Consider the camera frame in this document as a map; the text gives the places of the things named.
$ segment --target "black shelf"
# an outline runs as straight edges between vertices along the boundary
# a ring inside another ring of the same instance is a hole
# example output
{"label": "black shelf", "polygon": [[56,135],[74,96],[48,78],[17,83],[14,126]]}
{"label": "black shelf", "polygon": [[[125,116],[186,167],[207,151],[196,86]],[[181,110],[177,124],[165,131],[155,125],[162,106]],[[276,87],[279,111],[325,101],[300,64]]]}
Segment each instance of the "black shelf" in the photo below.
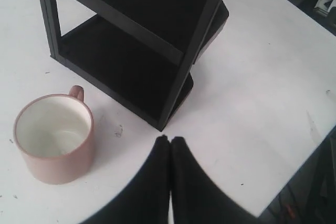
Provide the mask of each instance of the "black shelf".
{"label": "black shelf", "polygon": [[[176,65],[98,15],[62,36],[59,54],[65,66],[88,81],[94,77],[100,89],[157,124]],[[180,103],[192,86],[189,76]]]}
{"label": "black shelf", "polygon": [[[206,2],[206,0],[78,1],[177,65],[186,53]],[[226,12],[227,9],[222,2],[202,47],[219,30],[227,17]]]}

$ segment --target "mug handle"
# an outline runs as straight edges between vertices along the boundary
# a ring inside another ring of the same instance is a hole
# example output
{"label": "mug handle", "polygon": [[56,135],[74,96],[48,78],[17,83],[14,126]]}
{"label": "mug handle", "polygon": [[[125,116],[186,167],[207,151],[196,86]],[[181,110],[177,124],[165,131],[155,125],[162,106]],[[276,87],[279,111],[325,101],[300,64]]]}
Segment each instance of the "mug handle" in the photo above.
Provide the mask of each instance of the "mug handle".
{"label": "mug handle", "polygon": [[74,85],[69,91],[69,96],[78,99],[79,101],[84,101],[84,89],[81,86]]}

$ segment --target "mug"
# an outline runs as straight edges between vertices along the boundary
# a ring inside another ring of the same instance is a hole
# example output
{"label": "mug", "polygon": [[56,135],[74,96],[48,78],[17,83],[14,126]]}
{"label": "mug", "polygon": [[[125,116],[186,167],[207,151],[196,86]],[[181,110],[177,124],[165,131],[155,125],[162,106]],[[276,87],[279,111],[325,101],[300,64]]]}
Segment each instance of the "mug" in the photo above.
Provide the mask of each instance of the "mug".
{"label": "mug", "polygon": [[25,106],[14,124],[14,140],[32,175],[64,184],[85,174],[94,158],[93,116],[84,89],[51,94]]}

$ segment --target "white tabletop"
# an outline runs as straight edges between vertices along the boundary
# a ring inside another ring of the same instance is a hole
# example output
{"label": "white tabletop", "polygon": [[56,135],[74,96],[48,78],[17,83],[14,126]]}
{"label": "white tabletop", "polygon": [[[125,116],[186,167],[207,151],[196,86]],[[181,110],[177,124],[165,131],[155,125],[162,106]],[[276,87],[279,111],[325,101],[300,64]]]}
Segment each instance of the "white tabletop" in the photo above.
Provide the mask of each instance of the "white tabletop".
{"label": "white tabletop", "polygon": [[[58,1],[63,33],[92,15]],[[184,136],[210,178],[257,216],[336,124],[336,38],[286,0],[224,1],[229,20],[163,133]],[[122,190],[161,133],[49,57],[39,0],[0,0],[0,49],[0,223],[76,224]],[[73,84],[94,114],[97,158],[84,177],[46,185],[10,141],[13,122]]]}

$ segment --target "pink mug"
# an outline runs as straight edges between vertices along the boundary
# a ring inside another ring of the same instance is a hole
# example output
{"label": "pink mug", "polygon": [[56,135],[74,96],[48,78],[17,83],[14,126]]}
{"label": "pink mug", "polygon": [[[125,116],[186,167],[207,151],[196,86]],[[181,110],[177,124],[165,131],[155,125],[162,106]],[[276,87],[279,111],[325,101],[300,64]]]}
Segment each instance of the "pink mug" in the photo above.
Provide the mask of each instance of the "pink mug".
{"label": "pink mug", "polygon": [[14,140],[32,175],[64,184],[85,174],[94,157],[93,116],[84,89],[40,97],[25,106],[14,124]]}

